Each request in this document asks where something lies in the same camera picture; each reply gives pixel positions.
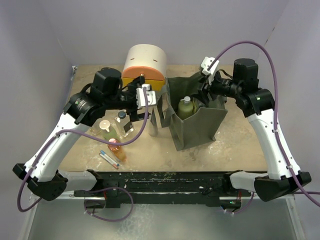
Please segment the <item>green pump lotion bottle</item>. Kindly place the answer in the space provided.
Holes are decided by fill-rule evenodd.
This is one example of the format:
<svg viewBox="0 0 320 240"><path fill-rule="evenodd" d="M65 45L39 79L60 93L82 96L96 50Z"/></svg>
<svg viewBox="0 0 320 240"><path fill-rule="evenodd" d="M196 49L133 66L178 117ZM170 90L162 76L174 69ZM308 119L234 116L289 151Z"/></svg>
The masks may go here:
<svg viewBox="0 0 320 240"><path fill-rule="evenodd" d="M185 96L180 100L177 109L177 116L181 120L185 120L193 115L194 105L189 96Z"/></svg>

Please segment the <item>clear square bottle black label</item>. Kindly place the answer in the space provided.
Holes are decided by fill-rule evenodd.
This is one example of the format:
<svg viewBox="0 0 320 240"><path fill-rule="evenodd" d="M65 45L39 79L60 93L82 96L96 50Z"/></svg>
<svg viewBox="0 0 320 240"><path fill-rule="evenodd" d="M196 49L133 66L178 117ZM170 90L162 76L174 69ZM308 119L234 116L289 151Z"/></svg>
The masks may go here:
<svg viewBox="0 0 320 240"><path fill-rule="evenodd" d="M117 116L114 118L115 124L120 135L123 138L126 138L134 131L133 123L130 120L130 117L123 110L117 113Z"/></svg>

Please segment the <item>amber bottle white cap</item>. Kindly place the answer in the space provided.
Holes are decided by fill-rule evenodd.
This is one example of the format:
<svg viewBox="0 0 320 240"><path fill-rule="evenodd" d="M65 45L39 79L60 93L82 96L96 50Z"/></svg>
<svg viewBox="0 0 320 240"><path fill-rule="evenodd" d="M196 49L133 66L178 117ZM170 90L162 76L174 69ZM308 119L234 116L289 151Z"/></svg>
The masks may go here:
<svg viewBox="0 0 320 240"><path fill-rule="evenodd" d="M90 133L92 136L94 137L97 137L101 134L102 132L102 129L100 128L99 125L93 125L91 128L90 128Z"/></svg>

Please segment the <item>clear square bottle front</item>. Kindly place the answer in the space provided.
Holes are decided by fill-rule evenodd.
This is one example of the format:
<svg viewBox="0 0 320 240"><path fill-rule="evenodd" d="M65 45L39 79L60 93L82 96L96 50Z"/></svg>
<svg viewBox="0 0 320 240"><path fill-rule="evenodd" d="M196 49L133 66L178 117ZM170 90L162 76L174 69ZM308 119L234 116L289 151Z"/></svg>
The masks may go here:
<svg viewBox="0 0 320 240"><path fill-rule="evenodd" d="M195 114L199 108L201 108L204 104L198 100L197 98L193 98L192 100L192 103L193 103L193 113Z"/></svg>

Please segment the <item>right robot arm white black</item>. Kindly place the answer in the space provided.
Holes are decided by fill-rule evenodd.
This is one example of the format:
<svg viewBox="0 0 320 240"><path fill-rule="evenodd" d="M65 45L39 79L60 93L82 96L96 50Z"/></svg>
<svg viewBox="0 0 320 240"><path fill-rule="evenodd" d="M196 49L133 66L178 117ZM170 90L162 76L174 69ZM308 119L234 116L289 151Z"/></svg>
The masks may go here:
<svg viewBox="0 0 320 240"><path fill-rule="evenodd" d="M222 78L217 71L219 61L205 57L199 70L204 84L201 90L211 96L235 99L258 138L267 164L266 173L237 170L226 175L222 190L228 196L240 189L256 193L269 202L293 194L299 186L309 184L309 172L301 171L286 143L279 120L275 115L275 100L271 92L259 87L259 66L250 58L234 61L233 74Z"/></svg>

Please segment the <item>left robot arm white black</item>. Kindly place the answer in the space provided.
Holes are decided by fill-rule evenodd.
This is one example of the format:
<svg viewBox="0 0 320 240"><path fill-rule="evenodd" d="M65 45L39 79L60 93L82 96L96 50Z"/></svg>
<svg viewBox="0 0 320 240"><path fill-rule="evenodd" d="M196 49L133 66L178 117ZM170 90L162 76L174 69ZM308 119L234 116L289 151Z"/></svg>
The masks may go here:
<svg viewBox="0 0 320 240"><path fill-rule="evenodd" d="M12 171L22 180L18 195L25 186L41 200L52 201L67 191L87 191L98 196L103 191L103 180L93 170L59 171L58 168L81 137L92 138L86 132L107 110L126 110L133 121L146 121L148 113L138 114L149 107L152 88L145 84L140 73L126 86L119 70L104 67L93 81L72 95L63 108L56 127L36 154L26 163L17 163Z"/></svg>

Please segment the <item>green canvas bag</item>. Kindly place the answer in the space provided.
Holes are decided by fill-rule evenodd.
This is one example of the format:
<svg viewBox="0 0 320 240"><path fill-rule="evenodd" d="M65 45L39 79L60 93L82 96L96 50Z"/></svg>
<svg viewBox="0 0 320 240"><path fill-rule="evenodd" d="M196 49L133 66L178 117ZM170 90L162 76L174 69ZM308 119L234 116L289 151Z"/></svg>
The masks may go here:
<svg viewBox="0 0 320 240"><path fill-rule="evenodd" d="M224 96L216 95L209 106L202 106L185 120L177 116L178 105L185 96L199 98L202 75L197 72L188 77L169 77L157 100L160 124L168 127L177 151L215 141L215 134L227 115Z"/></svg>

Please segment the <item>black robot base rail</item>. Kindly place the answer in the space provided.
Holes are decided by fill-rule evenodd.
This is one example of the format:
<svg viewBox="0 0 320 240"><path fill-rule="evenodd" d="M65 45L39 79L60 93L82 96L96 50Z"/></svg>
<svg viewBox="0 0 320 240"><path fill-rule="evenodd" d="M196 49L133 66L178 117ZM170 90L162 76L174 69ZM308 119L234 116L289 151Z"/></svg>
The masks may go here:
<svg viewBox="0 0 320 240"><path fill-rule="evenodd" d="M96 171L91 192L76 190L76 197L96 199L106 208L121 204L205 205L239 208L247 190L227 184L224 171Z"/></svg>

